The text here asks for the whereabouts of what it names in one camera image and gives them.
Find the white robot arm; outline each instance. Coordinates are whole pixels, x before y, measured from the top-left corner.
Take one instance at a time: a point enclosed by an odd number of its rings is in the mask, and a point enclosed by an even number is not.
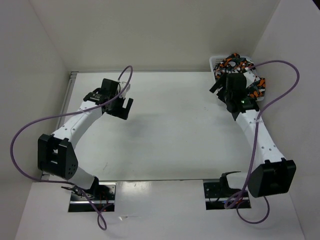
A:
[[[243,73],[225,73],[210,89],[214,93],[219,89],[218,99],[226,104],[227,110],[243,130],[251,149],[254,146],[256,123],[258,121],[255,150],[255,165],[250,173],[248,190],[255,198],[288,192],[296,165],[293,160],[286,160],[273,142],[262,118],[257,120],[260,113],[256,101],[247,96],[247,79]],[[226,188],[240,190],[245,183],[245,177],[237,177],[242,173],[224,174]]]
[[[87,129],[99,119],[103,113],[126,120],[133,99],[129,98],[126,108],[123,108],[126,93],[124,92],[110,104],[86,111],[101,105],[116,96],[125,86],[124,82],[103,79],[100,88],[90,92],[77,110],[82,112],[72,116],[62,127],[51,135],[43,134],[38,139],[38,168],[52,175],[59,176],[70,183],[82,188],[90,197],[99,196],[106,192],[99,186],[99,179],[78,166],[78,160],[74,152],[78,141]]]

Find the colorful cloth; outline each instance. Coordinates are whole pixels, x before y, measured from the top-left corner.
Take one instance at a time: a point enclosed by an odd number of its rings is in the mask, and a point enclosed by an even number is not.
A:
[[[219,80],[224,73],[231,74],[248,72],[245,68],[251,67],[253,65],[254,63],[251,60],[246,59],[245,57],[241,57],[237,53],[233,53],[215,66],[213,70],[215,81]],[[245,74],[245,77],[247,78],[247,83],[249,82],[246,88],[247,95],[248,97],[253,98],[256,101],[261,101],[264,99],[265,96],[266,79],[257,76],[255,74],[255,71],[251,72],[254,75],[252,80],[250,80],[248,75]]]

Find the purple cable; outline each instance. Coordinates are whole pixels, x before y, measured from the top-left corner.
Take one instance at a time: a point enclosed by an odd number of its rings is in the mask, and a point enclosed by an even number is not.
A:
[[[28,175],[27,173],[25,173],[17,164],[16,162],[16,159],[15,159],[15,156],[14,156],[14,145],[15,145],[15,141],[17,139],[17,137],[20,135],[20,133],[25,130],[26,128],[30,127],[31,125],[33,124],[36,124],[36,123],[39,123],[39,122],[42,122],[44,120],[49,120],[49,119],[54,119],[54,118],[60,118],[60,117],[66,117],[66,116],[72,116],[72,115],[78,115],[78,114],[82,114],[82,113],[85,113],[85,112],[88,112],[88,111],[91,111],[91,110],[94,110],[94,109],[97,109],[97,108],[101,108],[105,105],[108,105],[110,103],[112,103],[114,100],[116,100],[125,90],[126,88],[128,87],[130,81],[131,81],[131,78],[132,78],[132,74],[133,74],[133,67],[131,65],[127,66],[122,72],[121,74],[119,75],[118,77],[118,80],[121,79],[122,75],[125,73],[125,71],[127,69],[130,68],[130,75],[129,75],[129,78],[124,86],[124,88],[116,95],[114,96],[112,99],[106,101],[105,103],[102,103],[100,105],[97,105],[97,106],[94,106],[94,107],[91,107],[91,108],[88,108],[88,109],[85,109],[83,111],[75,111],[75,112],[69,112],[69,113],[64,113],[64,114],[59,114],[59,115],[54,115],[54,116],[46,116],[46,117],[42,117],[42,118],[39,118],[37,120],[34,120],[34,121],[31,121],[29,122],[28,124],[24,125],[14,136],[13,136],[13,139],[11,141],[11,144],[10,144],[10,157],[11,157],[11,160],[12,160],[12,163],[13,165],[15,166],[15,168],[23,175],[25,176],[26,178],[28,179],[31,179],[33,181],[36,181],[36,182],[41,182],[41,183],[55,183],[55,184],[69,184],[69,185],[74,185],[72,184],[71,182],[68,182],[68,181],[52,181],[52,180],[42,180],[42,179],[39,179],[39,178],[36,178],[36,177],[33,177],[33,176],[30,176]],[[82,195],[89,201],[90,205],[92,206],[92,208],[96,211],[96,213],[98,214],[98,225],[99,227],[102,229],[102,230],[107,230],[107,223],[104,219],[104,217],[102,216],[101,212],[102,211],[99,211],[96,206],[92,203],[92,201],[88,198],[88,196],[85,194],[84,190],[81,189],[80,187],[78,186],[75,186],[79,189],[79,191],[82,193]],[[101,218],[103,224],[104,224],[104,227],[102,227],[100,225],[100,222],[99,222],[99,218]]]
[[[289,65],[290,67],[292,67],[294,70],[295,70],[295,73],[296,73],[296,80],[295,80],[295,83],[293,84],[293,86],[287,90],[285,93],[283,93],[282,95],[278,96],[276,99],[272,100],[271,102],[269,102],[267,105],[265,105],[259,112],[258,116],[257,116],[257,120],[260,119],[262,113],[268,108],[270,107],[272,104],[274,104],[275,102],[279,101],[280,99],[282,99],[283,97],[285,97],[287,94],[289,94],[298,84],[299,82],[299,79],[300,79],[300,73],[297,69],[296,66],[294,66],[292,63],[288,62],[288,61],[283,61],[283,60],[271,60],[271,61],[265,61],[265,62],[262,62],[262,63],[259,63],[257,65],[254,65],[254,66],[251,66],[249,69],[252,69],[252,68],[256,68],[256,67],[259,67],[261,65],[265,65],[265,64],[270,64],[270,63],[282,63],[282,64],[286,64],[286,65]],[[252,155],[251,155],[251,160],[250,160],[250,165],[249,165],[249,170],[248,170],[248,173],[246,175],[246,179],[245,179],[245,182],[244,182],[244,185],[241,189],[241,191],[238,191],[236,192],[235,194],[233,194],[232,196],[230,196],[226,201],[225,201],[225,204],[224,204],[224,208],[225,209],[231,209],[233,208],[237,202],[240,200],[240,198],[243,196],[243,194],[245,193],[246,191],[246,187],[248,185],[248,182],[249,182],[249,179],[250,179],[250,176],[251,176],[251,172],[252,172],[252,168],[254,166],[254,161],[255,161],[255,155],[256,155],[256,149],[257,149],[257,141],[258,141],[258,129],[259,129],[259,122],[257,121],[256,124],[255,124],[255,131],[254,131],[254,140],[253,140],[253,147],[252,147]],[[262,223],[263,221],[265,221],[268,216],[269,216],[269,213],[270,213],[270,205],[269,205],[269,202],[267,200],[267,198],[264,196],[263,197],[265,199],[265,202],[266,202],[266,205],[267,205],[267,212],[266,212],[266,215],[263,219],[261,219],[260,221],[248,221],[246,219],[244,219],[240,213],[239,213],[239,205],[242,203],[240,202],[237,206],[236,206],[236,212],[238,214],[238,216],[243,220],[245,221],[246,223],[248,224],[260,224]]]

